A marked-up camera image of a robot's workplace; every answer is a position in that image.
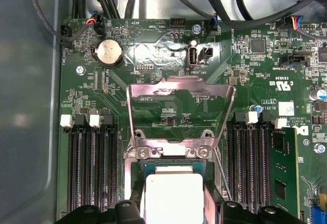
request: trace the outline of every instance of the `black connector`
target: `black connector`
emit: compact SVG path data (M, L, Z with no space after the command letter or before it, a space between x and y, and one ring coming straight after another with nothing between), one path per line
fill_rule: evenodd
M287 30L292 27L292 18L291 16L285 16L281 18L279 21L275 22L276 29L279 30Z
M73 30L67 25L60 26L60 35L64 37L72 37ZM60 40L60 44L66 49L73 49L73 42L72 41L63 41Z
M96 15L96 21L97 22L93 24L94 31L98 36L105 36L106 29L105 29L104 21L99 14Z

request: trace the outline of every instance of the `integrated circuit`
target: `integrated circuit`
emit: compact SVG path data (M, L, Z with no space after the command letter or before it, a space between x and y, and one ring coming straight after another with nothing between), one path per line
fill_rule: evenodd
M286 198L286 185L280 181L275 180L275 194L284 199Z
M251 40L251 52L252 53L265 53L265 41L263 39Z
M327 63L327 48L318 49L318 61L319 63Z

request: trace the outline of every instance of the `colored wires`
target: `colored wires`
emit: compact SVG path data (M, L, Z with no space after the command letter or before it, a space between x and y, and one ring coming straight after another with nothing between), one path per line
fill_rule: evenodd
M91 18L89 18L87 21L86 21L86 25L87 26L90 26L90 25L93 25L97 22L97 15L98 13L97 12L93 12L93 14L91 15Z
M291 16L292 26L293 26L294 31L300 33L303 36L314 39L314 40L327 40L327 36L317 36L317 35L307 32L305 30L302 30L300 28L302 19L303 19L303 16Z
M301 20L303 16L291 16L293 29L297 31L300 27Z

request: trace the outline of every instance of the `small components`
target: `small components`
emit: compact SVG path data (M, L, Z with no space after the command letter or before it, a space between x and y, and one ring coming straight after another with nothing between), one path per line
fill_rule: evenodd
M327 92L323 89L315 89L309 93L309 99L313 101L325 100L327 98Z
M100 128L100 115L90 115L90 126L93 128Z
M104 67L113 68L123 62L124 52L116 40L106 39L92 48L92 56Z
M318 48L318 62L327 63L327 47Z
M73 118L69 114L61 114L60 126L64 128L71 128L73 126Z
M105 30L105 25L104 21L102 20L101 15L96 14L96 23L93 24L93 29L96 32L98 36L105 36L106 35L106 30Z
M327 102L314 102L313 107L315 111L325 111L327 110Z
M263 39L252 39L251 40L251 52L252 53L265 53L265 41Z
M60 26L60 35L64 37L71 37L73 35L73 30L67 25ZM60 40L60 44L66 49L73 49L73 42L72 41L63 41Z
M258 113L256 111L248 111L245 115L245 124L250 125L258 122Z
M198 42L190 41L186 49L186 69L189 70L198 64L198 51L196 49Z
M170 29L184 29L186 27L186 19L185 18L171 18Z
M292 55L286 55L278 60L279 66L290 66L290 65L304 65L310 66L310 55L296 53Z
M262 113L264 109L260 105L252 105L250 106L250 111L256 111L257 113Z

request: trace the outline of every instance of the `black ram slot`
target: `black ram slot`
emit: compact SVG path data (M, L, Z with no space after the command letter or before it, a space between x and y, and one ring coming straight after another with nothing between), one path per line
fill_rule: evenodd
M118 190L118 145L115 133L113 130L108 132L108 204L110 205L114 201L117 201L117 190Z
M233 199L236 199L236 189L235 189L235 154L234 154L234 139L235 130L227 129L227 183Z
M70 213L77 207L78 148L77 134L72 131L68 133L67 213Z
M262 147L262 184L264 186L262 192L262 206L266 206L270 204L270 183L269 183L269 140L271 139L271 132L270 132L268 124L260 125L260 141Z
M236 190L236 197L235 201L242 201L243 196L241 193L241 187L242 187L242 166L241 166L241 150L240 148L242 147L242 129L240 128L239 125L235 125L235 141L234 141L234 161L235 161L235 190Z
M258 164L258 154L259 154L259 142L257 130L254 125L248 126L248 132L250 134L249 139L252 145L252 206L253 211L257 211L259 208L259 192L262 186L259 184L259 164Z
M95 145L95 170L94 170L94 179L95 179L95 206L98 206L101 210L103 207L103 189L104 189L104 157L105 157L105 140L104 134L94 132L92 135Z
M78 133L78 178L80 205L91 203L91 133L88 129L83 129Z

